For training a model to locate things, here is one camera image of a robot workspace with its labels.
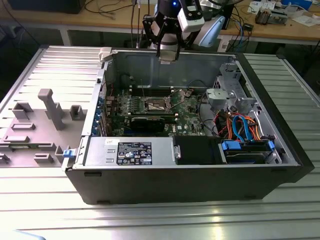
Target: wire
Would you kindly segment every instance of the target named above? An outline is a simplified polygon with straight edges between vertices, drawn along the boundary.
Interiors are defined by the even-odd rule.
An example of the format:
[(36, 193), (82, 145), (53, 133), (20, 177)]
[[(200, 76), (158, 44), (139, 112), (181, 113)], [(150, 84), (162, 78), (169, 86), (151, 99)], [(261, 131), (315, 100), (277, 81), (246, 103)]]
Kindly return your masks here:
[(244, 139), (238, 134), (237, 129), (236, 129), (236, 128), (237, 128), (237, 127), (236, 127), (237, 118), (240, 118), (240, 119), (242, 119), (242, 121), (243, 121), (244, 132), (245, 132), (246, 138), (247, 138), (248, 140), (252, 140), (252, 136), (251, 136), (251, 134), (250, 134), (250, 132), (249, 132), (248, 123), (247, 123), (247, 121), (246, 121), (246, 119), (245, 119), (244, 116), (236, 115), (236, 116), (233, 118), (233, 120), (232, 120), (233, 133), (234, 133), (240, 140), (242, 140), (242, 142), (244, 142)]
[(20, 54), (20, 44), (21, 44), (21, 40), (22, 40), (22, 37), (23, 37), (23, 35), (25, 34), (25, 32), (26, 32), (26, 30), (24, 29), (24, 30), (23, 30), (23, 33), (21, 33), (21, 35), (20, 35), (20, 40), (19, 40), (19, 43), (18, 43), (18, 52), (19, 52), (19, 54)]
[(219, 10), (214, 14), (214, 16), (213, 17), (215, 17), (215, 16), (217, 16), (218, 14), (220, 14), (222, 11), (223, 11), (223, 9), (225, 8), (225, 6), (229, 3), (229, 1), (230, 0), (226, 0), (224, 3), (218, 3), (218, 2), (215, 2), (215, 1), (213, 1), (213, 0), (208, 0), (210, 3), (212, 3), (212, 4), (214, 4), (214, 5), (217, 5), (217, 6), (221, 6), (220, 8), (219, 8)]
[(134, 48), (134, 14), (135, 14), (135, 5), (132, 5), (132, 12), (131, 12), (131, 48)]
[(144, 91), (144, 85), (143, 85), (143, 82), (142, 82), (142, 78), (141, 78), (140, 80), (141, 80), (141, 88), (142, 88), (143, 101), (145, 101), (145, 91)]
[[(116, 3), (112, 3), (112, 4), (106, 4), (106, 5), (103, 5), (103, 6), (99, 6), (99, 0), (96, 0), (96, 7), (98, 9), (98, 11), (102, 11), (102, 8), (104, 7), (107, 7), (107, 6), (114, 6), (114, 5), (117, 5), (118, 3), (120, 3), (121, 1), (118, 0)], [(99, 14), (103, 17), (106, 17), (106, 18), (110, 18), (112, 20), (115, 20), (116, 18), (114, 16), (110, 16), (110, 15), (113, 15), (114, 13), (113, 12), (108, 12), (107, 14), (110, 14), (110, 15), (104, 15), (103, 12), (99, 12)]]
[(115, 12), (115, 11), (118, 11), (118, 10), (121, 10), (121, 9), (124, 9), (124, 8), (127, 8), (127, 7), (132, 6), (132, 4), (130, 4), (130, 5), (122, 6), (122, 7), (119, 7), (119, 8), (113, 9), (113, 10), (109, 10), (109, 11), (102, 11), (102, 10), (101, 10), (102, 8), (104, 8), (104, 7), (106, 7), (106, 6), (113, 6), (113, 5), (118, 4), (118, 3), (116, 3), (116, 4), (113, 3), (113, 4), (106, 4), (106, 5), (101, 6), (101, 8), (100, 8), (98, 11), (93, 11), (93, 10), (88, 9), (88, 5), (89, 5), (90, 3), (92, 3), (93, 1), (96, 1), (96, 0), (90, 0), (90, 1), (88, 1), (88, 2), (84, 5), (84, 9), (87, 10), (88, 12), (94, 13), (94, 14), (108, 14), (108, 13), (112, 13), (112, 12)]
[(5, 9), (6, 12), (10, 15), (10, 17), (11, 17), (17, 24), (19, 24), (20, 27), (22, 27), (22, 28), (25, 30), (25, 32), (36, 42), (36, 44), (37, 44), (38, 46), (40, 46), (40, 43), (31, 35), (31, 33), (28, 32), (27, 29), (11, 14), (11, 12), (9, 11), (9, 9), (8, 9), (7, 6), (5, 5), (4, 0), (1, 0), (1, 1), (2, 1), (2, 5), (3, 5), (4, 9)]
[(200, 80), (200, 79), (195, 79), (195, 80), (192, 80), (188, 83), (187, 85), (187, 88), (189, 88), (190, 84), (194, 83), (194, 82), (201, 82), (207, 89), (209, 89), (210, 87), (207, 86), (207, 84), (205, 84), (204, 81)]
[(140, 29), (140, 26), (139, 26), (139, 23), (140, 23), (140, 3), (138, 3), (138, 29), (136, 31), (136, 34), (137, 34), (137, 40), (136, 40), (136, 48), (138, 49), (139, 48), (139, 29)]
[(240, 23), (239, 21), (235, 21), (235, 22), (238, 23), (238, 24), (239, 24), (239, 27), (240, 27), (241, 37), (240, 37), (240, 42), (239, 42), (238, 45), (241, 45), (242, 39), (243, 39), (243, 37), (244, 37), (244, 30), (243, 30), (243, 28), (242, 28), (242, 26), (241, 26), (241, 23)]
[(256, 132), (256, 137), (258, 138), (258, 140), (261, 140), (261, 138), (259, 137), (259, 133), (258, 133), (258, 126), (255, 126), (255, 132)]
[(206, 129), (208, 129), (208, 130), (212, 133), (212, 135), (216, 135), (216, 133), (215, 133), (214, 131), (212, 131), (212, 129), (210, 129), (210, 127), (208, 127), (208, 126), (205, 124), (205, 122), (202, 120), (201, 115), (200, 115), (201, 103), (202, 103), (202, 100), (204, 99), (205, 94), (206, 94), (206, 93), (202, 94), (202, 97), (201, 97), (201, 100), (200, 100), (198, 116), (199, 116), (199, 119), (200, 119), (201, 123), (203, 124), (203, 126), (204, 126)]

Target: desk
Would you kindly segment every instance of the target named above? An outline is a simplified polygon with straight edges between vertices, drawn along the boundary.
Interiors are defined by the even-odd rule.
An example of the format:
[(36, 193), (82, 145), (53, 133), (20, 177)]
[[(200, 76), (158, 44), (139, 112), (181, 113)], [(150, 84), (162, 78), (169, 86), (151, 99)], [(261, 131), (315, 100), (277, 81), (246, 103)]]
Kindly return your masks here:
[[(110, 3), (111, 0), (100, 0), (99, 4), (103, 2)], [(268, 43), (284, 43), (284, 44), (302, 44), (315, 45), (320, 39), (320, 26), (315, 25), (311, 27), (299, 24), (291, 19), (287, 21), (286, 25), (259, 25), (255, 24), (255, 15), (247, 14), (247, 7), (250, 0), (245, 0), (238, 4), (238, 10), (241, 17), (246, 23), (254, 25), (251, 42), (268, 42)], [(129, 0), (124, 0), (117, 4), (118, 7), (129, 5)], [(96, 4), (92, 3), (88, 6), (89, 9), (96, 11)], [(154, 6), (150, 6), (150, 13), (154, 13)], [(320, 11), (320, 7), (312, 6), (311, 11)], [(57, 29), (61, 33), (63, 44), (66, 46), (72, 45), (68, 31), (94, 31), (94, 32), (113, 32), (113, 33), (130, 33), (130, 18), (131, 7), (123, 8), (114, 12), (115, 20), (101, 16), (97, 13), (88, 12), (83, 9), (79, 14), (65, 14), (56, 12), (34, 12), (34, 11), (17, 11), (11, 10), (12, 15), (23, 24), (25, 27), (31, 28), (46, 28)], [(135, 11), (133, 28), (138, 27), (137, 10)], [(148, 13), (148, 6), (141, 5), (141, 18)], [(8, 15), (3, 6), (0, 6), (0, 25), (2, 26), (18, 26), (18, 24)], [(227, 30), (222, 30), (219, 35), (220, 45), (219, 51), (225, 52), (230, 40), (234, 39), (239, 31), (235, 24), (231, 22)]]

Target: warning label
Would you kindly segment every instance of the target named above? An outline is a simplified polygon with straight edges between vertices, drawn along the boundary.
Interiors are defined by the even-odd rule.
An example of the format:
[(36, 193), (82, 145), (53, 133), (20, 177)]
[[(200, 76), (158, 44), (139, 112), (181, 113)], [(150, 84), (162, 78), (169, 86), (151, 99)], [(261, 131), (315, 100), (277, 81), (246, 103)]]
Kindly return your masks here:
[(118, 165), (152, 165), (151, 142), (119, 142)]

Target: orange wire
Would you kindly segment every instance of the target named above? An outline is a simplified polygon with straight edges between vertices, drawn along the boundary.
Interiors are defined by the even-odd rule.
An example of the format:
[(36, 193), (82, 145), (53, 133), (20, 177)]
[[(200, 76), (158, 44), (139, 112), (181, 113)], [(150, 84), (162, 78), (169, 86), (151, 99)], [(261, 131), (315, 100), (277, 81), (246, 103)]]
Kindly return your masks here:
[(250, 131), (251, 131), (251, 133), (252, 133), (252, 135), (253, 135), (253, 139), (254, 139), (254, 140), (257, 140), (256, 135), (255, 135), (255, 132), (252, 130), (251, 127), (249, 127), (249, 129), (250, 129)]
[(255, 126), (255, 132), (256, 132), (256, 137), (258, 140), (261, 140), (261, 138), (259, 137), (259, 133), (258, 133), (258, 126)]

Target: red wire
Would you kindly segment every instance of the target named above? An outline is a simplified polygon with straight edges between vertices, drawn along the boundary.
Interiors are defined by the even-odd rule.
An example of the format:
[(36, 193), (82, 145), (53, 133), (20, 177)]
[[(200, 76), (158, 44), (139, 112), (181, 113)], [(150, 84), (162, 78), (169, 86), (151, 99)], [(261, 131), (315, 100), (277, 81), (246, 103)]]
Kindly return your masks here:
[(227, 128), (227, 126), (225, 126), (224, 128), (222, 128), (222, 130), (220, 132), (218, 132), (218, 135), (222, 134), (222, 132)]

